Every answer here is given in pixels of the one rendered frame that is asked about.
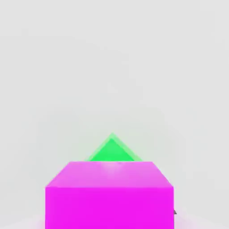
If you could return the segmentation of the small magenta cube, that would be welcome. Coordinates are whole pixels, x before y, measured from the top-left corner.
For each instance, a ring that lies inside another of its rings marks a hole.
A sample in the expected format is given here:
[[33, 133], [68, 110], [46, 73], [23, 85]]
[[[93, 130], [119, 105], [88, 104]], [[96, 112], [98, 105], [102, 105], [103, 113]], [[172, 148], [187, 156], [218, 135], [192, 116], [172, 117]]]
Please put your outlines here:
[[152, 162], [70, 162], [45, 188], [45, 229], [174, 229], [174, 188]]

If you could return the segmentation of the small green cube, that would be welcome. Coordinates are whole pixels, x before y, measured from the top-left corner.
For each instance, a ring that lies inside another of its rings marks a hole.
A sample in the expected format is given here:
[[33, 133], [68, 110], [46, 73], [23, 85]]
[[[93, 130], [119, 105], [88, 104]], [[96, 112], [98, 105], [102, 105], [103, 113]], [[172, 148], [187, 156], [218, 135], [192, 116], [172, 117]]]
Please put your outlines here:
[[86, 161], [142, 161], [142, 159], [111, 133]]

